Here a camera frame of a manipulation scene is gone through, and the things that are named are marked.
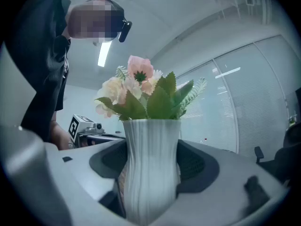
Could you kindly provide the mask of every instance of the artificial flower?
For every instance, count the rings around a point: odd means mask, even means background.
[[[149,59],[131,55],[127,62],[127,71],[129,76],[141,84],[153,76],[154,68]]]
[[[142,95],[141,86],[134,78],[126,77],[126,79],[122,82],[121,90],[119,94],[119,104],[124,104],[126,102],[127,91],[130,91],[133,96],[135,96],[138,100]]]
[[[146,81],[146,82],[142,83],[141,90],[144,93],[146,93],[148,95],[151,95],[153,93],[153,91],[154,91],[154,87],[153,87],[153,85],[151,83],[149,83],[148,81]]]
[[[156,84],[158,80],[161,78],[163,73],[160,70],[156,70],[153,73],[153,76],[148,79],[148,81],[145,81],[142,83],[141,90],[148,94],[151,95],[156,87]]]
[[[111,77],[108,81],[103,83],[102,88],[97,92],[99,97],[110,98],[113,105],[119,103],[119,94],[121,90],[121,79]]]
[[[100,102],[99,100],[96,100],[98,97],[99,97],[99,95],[96,96],[96,98],[94,99],[95,104],[97,104],[95,111],[98,114],[104,115],[105,118],[110,118],[113,114],[116,114],[113,110],[106,107],[102,102]]]

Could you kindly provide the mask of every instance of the ribbed vase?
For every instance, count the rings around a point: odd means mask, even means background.
[[[129,120],[123,125],[128,151],[124,206],[129,221],[145,226],[175,201],[181,122]]]

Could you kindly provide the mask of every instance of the fluorescent light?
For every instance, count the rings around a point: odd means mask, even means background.
[[[224,76],[224,75],[233,73],[233,72],[238,71],[238,70],[240,70],[240,67],[238,67],[238,68],[236,68],[236,69],[234,69],[234,70],[230,70],[230,71],[228,71],[228,72],[226,72],[226,73],[221,73],[221,74],[217,75],[215,78],[216,78],[216,79],[217,79],[217,78],[220,78],[220,77],[222,77],[222,76]]]
[[[112,41],[107,43],[102,43],[102,46],[100,48],[99,57],[98,57],[98,66],[104,67],[105,60],[107,58],[110,46]]]

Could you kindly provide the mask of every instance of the fern leaf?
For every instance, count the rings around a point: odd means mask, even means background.
[[[186,106],[188,106],[199,94],[203,92],[207,85],[205,78],[200,78],[196,84],[193,86],[191,92],[185,97],[181,102],[181,108],[177,114],[177,119],[179,119],[186,112]]]
[[[118,66],[116,70],[116,77],[125,80],[127,77],[127,69],[124,66]]]

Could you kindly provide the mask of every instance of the green leaf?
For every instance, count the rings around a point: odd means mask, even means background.
[[[148,94],[146,94],[146,93],[144,93],[144,92],[142,92],[142,96],[143,96],[146,100],[150,97],[150,95],[148,95]]]
[[[110,98],[108,98],[108,97],[101,97],[96,100],[99,100],[100,102],[104,103],[104,105],[106,107],[108,107],[109,109],[113,110],[114,112],[116,112],[118,114],[121,114],[121,115],[127,114],[125,107],[123,107],[119,104],[113,105]]]
[[[118,66],[116,70],[116,77],[125,80],[127,77],[127,69],[123,66]]]
[[[166,81],[166,85],[167,85],[168,90],[169,90],[169,95],[171,97],[174,94],[175,89],[176,89],[174,72],[170,72],[166,76],[165,81]]]
[[[174,107],[180,104],[184,100],[184,98],[191,91],[192,87],[193,87],[193,80],[190,80],[186,85],[184,85],[182,88],[178,89],[174,93],[174,96],[172,97],[172,102]]]
[[[170,95],[168,84],[163,76],[161,76],[161,78],[158,80],[155,89],[157,87],[161,87],[167,93],[167,95]]]
[[[120,116],[119,116],[119,120],[120,120],[120,121],[128,121],[129,118],[128,118],[126,115],[120,115]]]
[[[181,108],[181,104],[178,104],[176,107],[171,109],[170,119],[177,119],[177,114]]]
[[[137,100],[135,96],[128,90],[126,95],[126,115],[133,120],[135,119],[145,119],[146,118],[146,111],[143,105]]]
[[[168,94],[160,86],[156,87],[147,100],[147,114],[151,119],[169,119],[172,104]]]
[[[161,87],[168,94],[169,97],[172,97],[175,92],[175,75],[174,72],[170,72],[166,78],[161,76],[158,80],[156,87]]]
[[[139,101],[143,105],[143,107],[146,109],[147,99],[142,95],[140,97]]]
[[[186,110],[183,111],[182,115],[185,115],[185,113],[186,113]],[[180,115],[180,117],[181,117],[182,115]]]
[[[143,71],[141,71],[141,72],[137,71],[137,73],[134,73],[134,78],[138,82],[145,81],[146,80],[146,73],[143,73]]]

